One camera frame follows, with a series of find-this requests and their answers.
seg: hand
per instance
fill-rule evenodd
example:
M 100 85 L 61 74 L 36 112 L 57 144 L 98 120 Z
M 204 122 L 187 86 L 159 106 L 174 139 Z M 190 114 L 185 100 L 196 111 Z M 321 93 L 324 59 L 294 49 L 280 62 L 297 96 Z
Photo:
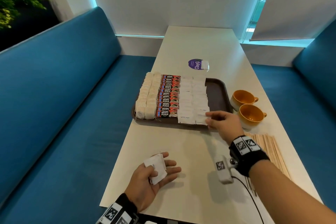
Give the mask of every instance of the hand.
M 162 152 L 162 155 L 166 158 L 169 156 L 169 153 Z M 180 167 L 174 167 L 176 166 L 176 161 L 165 160 L 165 164 L 166 167 L 172 168 L 167 168 L 166 172 L 168 175 L 155 185 L 149 182 L 149 177 L 156 177 L 158 175 L 153 166 L 145 167 L 145 164 L 142 163 L 134 171 L 125 194 L 135 204 L 139 213 L 150 206 L 160 188 L 174 181 L 177 178 L 177 173 L 181 172 Z
M 217 129 L 221 138 L 228 145 L 237 137 L 244 135 L 244 130 L 237 115 L 224 111 L 207 112 L 205 115 L 211 117 L 205 120 L 208 127 Z

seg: cup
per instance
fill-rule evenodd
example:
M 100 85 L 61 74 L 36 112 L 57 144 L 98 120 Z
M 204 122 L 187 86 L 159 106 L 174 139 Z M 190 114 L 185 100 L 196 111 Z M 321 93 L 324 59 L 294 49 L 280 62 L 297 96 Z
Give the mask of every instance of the cup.
M 264 120 L 267 113 L 262 112 L 262 110 L 255 105 L 244 104 L 239 108 L 238 116 L 243 128 L 252 129 Z
M 230 104 L 232 105 L 233 109 L 238 111 L 239 108 L 244 104 L 254 104 L 257 102 L 259 98 L 252 95 L 252 93 L 245 91 L 245 90 L 236 90 L 232 98 L 230 99 Z

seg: right hand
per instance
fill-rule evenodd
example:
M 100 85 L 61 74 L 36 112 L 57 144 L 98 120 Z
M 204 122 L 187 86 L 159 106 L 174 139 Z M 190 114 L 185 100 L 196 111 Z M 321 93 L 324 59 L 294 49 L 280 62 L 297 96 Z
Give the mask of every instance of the right hand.
M 228 145 L 231 145 L 237 137 L 244 135 L 244 130 L 237 115 L 224 111 L 207 112 L 205 115 L 212 117 L 205 120 L 208 127 L 215 128 Z

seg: left hand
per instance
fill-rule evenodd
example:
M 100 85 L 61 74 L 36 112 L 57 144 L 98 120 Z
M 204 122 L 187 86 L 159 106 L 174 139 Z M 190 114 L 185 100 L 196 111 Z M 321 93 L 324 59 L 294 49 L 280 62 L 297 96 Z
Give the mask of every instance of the left hand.
M 162 152 L 161 154 L 164 158 L 169 156 L 167 152 Z M 165 160 L 165 164 L 166 167 L 171 168 L 167 168 L 167 176 L 155 185 L 149 182 L 149 177 L 156 177 L 158 175 L 153 166 L 145 167 L 145 164 L 142 163 L 134 171 L 131 181 L 125 190 L 125 194 L 137 207 L 139 213 L 150 206 L 160 188 L 174 181 L 177 178 L 177 174 L 181 172 L 180 167 L 174 167 L 176 166 L 176 161 Z

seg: purple sticker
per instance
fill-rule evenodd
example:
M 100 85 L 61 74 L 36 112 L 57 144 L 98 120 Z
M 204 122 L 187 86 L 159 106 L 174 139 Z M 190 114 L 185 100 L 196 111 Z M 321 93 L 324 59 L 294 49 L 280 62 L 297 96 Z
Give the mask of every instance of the purple sticker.
M 202 65 L 202 60 L 201 59 L 192 59 L 192 60 L 189 60 L 188 63 L 189 63 L 189 66 L 192 69 L 203 70 L 203 69 L 201 69 L 201 65 Z

